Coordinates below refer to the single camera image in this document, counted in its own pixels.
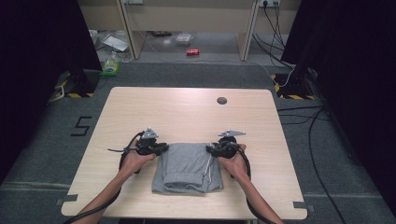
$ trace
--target yellow and black tape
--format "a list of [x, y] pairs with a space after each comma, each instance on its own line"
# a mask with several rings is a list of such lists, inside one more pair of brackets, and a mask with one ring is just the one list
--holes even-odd
[[283, 99], [292, 99], [292, 100], [315, 100], [315, 96], [311, 93], [308, 86], [303, 85], [300, 88], [290, 88], [289, 86], [281, 87], [279, 86], [279, 80], [285, 79], [285, 74], [275, 74], [271, 75], [272, 80], [275, 84], [276, 95], [279, 98]]
[[62, 82], [61, 86], [64, 87], [64, 96], [70, 98], [86, 98], [86, 97], [93, 97], [94, 90], [86, 90], [84, 88], [79, 88], [77, 91], [76, 88], [73, 88], [75, 84], [73, 81], [69, 81], [70, 74], [66, 76], [64, 81]]

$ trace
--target warning tape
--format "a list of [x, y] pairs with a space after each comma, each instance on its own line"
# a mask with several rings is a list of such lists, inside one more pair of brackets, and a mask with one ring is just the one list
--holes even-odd
[[[66, 89], [66, 84], [68, 82], [68, 79], [70, 77], [70, 74], [68, 74], [65, 78], [65, 80], [62, 82], [61, 86]], [[87, 97], [93, 97], [93, 92], [65, 92], [64, 96], [70, 97], [70, 98], [87, 98]]]
[[290, 87], [280, 87], [276, 82], [276, 75], [271, 75], [272, 80], [275, 84], [275, 92], [277, 97], [283, 99], [293, 100], [315, 100], [315, 96], [310, 93], [309, 87], [304, 90], [297, 90], [296, 92], [290, 92]]

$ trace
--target cable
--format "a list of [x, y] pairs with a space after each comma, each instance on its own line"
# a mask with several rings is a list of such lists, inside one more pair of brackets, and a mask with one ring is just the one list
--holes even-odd
[[[142, 33], [139, 31], [139, 34], [143, 37], [143, 39], [146, 39], [143, 35], [142, 35]], [[152, 47], [152, 45], [149, 43], [149, 41], [145, 41], [145, 42], [147, 42], [148, 43], [148, 45], [152, 48], [152, 50], [154, 50], [154, 52], [158, 52], [154, 47]]]
[[104, 203], [104, 204], [102, 204], [102, 205], [100, 205], [100, 206], [98, 206], [98, 207], [96, 207], [96, 208], [93, 208], [92, 210], [87, 211], [87, 212], [85, 212], [85, 213], [81, 213], [81, 214], [79, 214], [79, 215], [76, 215], [75, 217], [71, 217], [71, 218], [67, 219], [66, 222], [64, 222], [64, 224], [73, 223], [73, 222], [75, 222], [75, 221], [77, 221], [77, 220], [79, 220], [79, 219], [82, 219], [82, 218], [84, 218], [84, 217], [90, 216], [90, 215], [92, 215], [92, 214], [94, 214], [94, 213], [97, 213], [97, 212], [99, 212], [99, 211], [101, 211], [101, 210], [107, 208], [109, 205], [111, 205], [112, 203], [114, 203], [114, 201], [116, 201], [116, 199], [117, 199], [117, 198], [119, 197], [119, 195], [120, 195], [120, 192], [121, 192], [121, 189], [120, 189], [120, 190], [116, 193], [116, 195], [114, 195], [114, 197], [111, 198], [110, 201], [108, 201], [107, 203]]
[[99, 82], [98, 82], [98, 84], [96, 85], [97, 89], [99, 89], [99, 90], [101, 90], [107, 84], [108, 78], [107, 77], [100, 77], [99, 81], [101, 81], [101, 80], [103, 80], [104, 83], [101, 83], [101, 85], [99, 85]]
[[335, 211], [337, 212], [338, 216], [340, 217], [342, 223], [346, 224], [340, 210], [338, 209], [337, 205], [335, 204], [334, 200], [332, 199], [332, 196], [330, 196], [329, 191], [327, 191], [326, 186], [324, 185], [319, 173], [318, 173], [318, 167], [317, 164], [315, 163], [314, 155], [313, 155], [313, 150], [312, 150], [312, 139], [311, 139], [311, 133], [312, 133], [312, 127], [314, 126], [315, 120], [318, 118], [318, 115], [321, 113], [321, 111], [324, 109], [324, 106], [315, 114], [311, 125], [309, 126], [309, 131], [308, 131], [308, 145], [309, 145], [309, 154], [311, 155], [311, 161], [314, 166], [315, 174], [317, 175], [318, 181], [320, 185], [323, 187], [327, 197], [329, 200], [332, 202], [332, 206], [334, 207]]
[[260, 39], [260, 41], [263, 43], [263, 44], [265, 44], [265, 45], [268, 45], [268, 46], [270, 46], [270, 47], [273, 47], [274, 49], [279, 49], [279, 50], [284, 50], [284, 49], [281, 49], [281, 48], [278, 48], [277, 46], [274, 46], [274, 45], [271, 45], [271, 44], [268, 44], [267, 42], [265, 42], [265, 41], [263, 41], [260, 37], [259, 37], [259, 35], [258, 34], [256, 34], [256, 36], [257, 36], [257, 38], [259, 38]]
[[272, 27], [272, 29], [273, 29], [273, 31], [274, 31], [274, 36], [276, 37], [276, 40], [279, 42], [279, 44], [281, 44], [283, 47], [285, 47], [285, 45], [283, 44], [283, 41], [282, 41], [281, 37], [277, 34], [276, 28], [275, 28], [274, 25], [272, 24], [271, 19], [270, 19], [270, 17], [269, 17], [268, 14], [267, 14], [266, 6], [264, 6], [264, 13], [265, 13], [265, 16], [267, 17], [268, 21], [270, 22], [270, 25], [271, 25], [271, 27]]
[[283, 48], [285, 48], [285, 43], [283, 42], [283, 38], [282, 38], [282, 34], [280, 33], [280, 25], [279, 25], [279, 15], [280, 15], [280, 8], [279, 8], [279, 3], [278, 2], [274, 2], [275, 4], [275, 14], [276, 14], [276, 29], [279, 31], [279, 37], [280, 37], [280, 41], [282, 42], [282, 46]]
[[272, 55], [272, 57], [270, 57], [270, 60], [271, 60], [271, 63], [272, 63], [275, 67], [280, 67], [280, 66], [274, 64], [274, 61], [273, 61], [273, 58], [275, 58], [275, 55], [272, 53], [272, 48], [273, 48], [273, 46], [274, 46], [274, 39], [275, 39], [275, 34], [273, 35], [273, 40], [271, 41], [270, 56]]
[[282, 125], [289, 125], [289, 124], [304, 124], [304, 123], [307, 123], [310, 119], [312, 119], [314, 116], [316, 115], [316, 113], [315, 114], [313, 114], [312, 116], [310, 116], [310, 117], [307, 117], [307, 119], [306, 120], [304, 120], [304, 121], [301, 121], [301, 122], [292, 122], [292, 123], [281, 123]]
[[267, 49], [265, 49], [260, 43], [259, 41], [256, 39], [256, 36], [253, 36], [253, 39], [256, 41], [256, 43], [259, 45], [259, 47], [262, 49], [262, 51], [266, 52], [271, 58], [274, 58], [277, 62], [285, 65], [286, 67], [292, 69], [293, 67], [291, 67], [290, 65], [280, 61], [276, 56], [274, 56], [270, 51], [268, 51]]
[[[251, 178], [251, 171], [250, 171], [250, 163], [248, 161], [248, 157], [245, 154], [244, 150], [242, 150], [241, 147], [238, 148], [239, 154], [242, 156], [242, 158], [245, 161], [245, 165], [247, 166], [247, 175], [249, 177], [249, 179]], [[267, 224], [275, 224], [275, 222], [271, 221], [270, 219], [263, 217], [260, 213], [258, 213], [253, 206], [251, 205], [250, 201], [247, 198], [247, 207], [250, 210], [250, 212], [256, 217], [258, 218], [260, 221], [263, 221]]]
[[[312, 118], [312, 116], [304, 116], [304, 115], [279, 115], [280, 117], [297, 117], [297, 118]], [[320, 120], [324, 120], [324, 121], [331, 121], [330, 119], [320, 119]]]
[[293, 68], [293, 70], [291, 70], [290, 72], [289, 72], [289, 75], [288, 75], [288, 78], [286, 79], [286, 82], [283, 84], [283, 85], [279, 85], [279, 84], [277, 84], [279, 87], [285, 87], [285, 86], [287, 86], [288, 85], [288, 83], [289, 83], [289, 80], [290, 80], [290, 77], [291, 77], [291, 73], [294, 71], [294, 68]]
[[298, 110], [298, 109], [322, 108], [322, 107], [323, 107], [323, 105], [300, 106], [300, 107], [293, 107], [293, 108], [278, 109], [277, 112], [279, 112], [279, 111], [287, 111], [287, 110]]

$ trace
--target gray cloth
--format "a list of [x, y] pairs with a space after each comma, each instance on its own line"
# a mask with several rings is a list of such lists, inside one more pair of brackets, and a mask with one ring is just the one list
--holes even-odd
[[174, 143], [158, 159], [153, 192], [206, 193], [222, 189], [219, 163], [205, 143]]

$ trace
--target table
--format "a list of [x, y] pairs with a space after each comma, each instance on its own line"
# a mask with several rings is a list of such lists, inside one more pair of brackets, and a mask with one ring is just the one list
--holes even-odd
[[[220, 105], [219, 97], [227, 104]], [[131, 88], [117, 87], [109, 94], [93, 131], [62, 213], [73, 216], [90, 202], [118, 171], [122, 149], [138, 132], [151, 127], [158, 142], [216, 142], [227, 130], [247, 145], [252, 182], [262, 197], [283, 219], [304, 219], [306, 209], [297, 176], [280, 125], [272, 93], [267, 90]], [[161, 195], [151, 192], [157, 160], [145, 164], [139, 175], [122, 187], [107, 217], [255, 219], [244, 192], [229, 175], [222, 174], [224, 189], [202, 196]]]

